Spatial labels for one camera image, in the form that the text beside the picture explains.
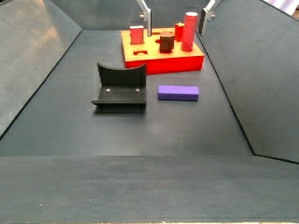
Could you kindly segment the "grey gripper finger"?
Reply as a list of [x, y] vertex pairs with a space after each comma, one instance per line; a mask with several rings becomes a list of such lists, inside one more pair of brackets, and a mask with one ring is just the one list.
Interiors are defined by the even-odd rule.
[[143, 11], [140, 18], [147, 22], [147, 36], [152, 36], [152, 10], [146, 4], [146, 0], [136, 0], [139, 7]]
[[216, 0], [210, 0], [207, 6], [200, 10], [200, 23], [199, 23], [199, 34], [203, 36], [206, 32], [206, 26], [211, 20], [212, 9], [215, 8]]

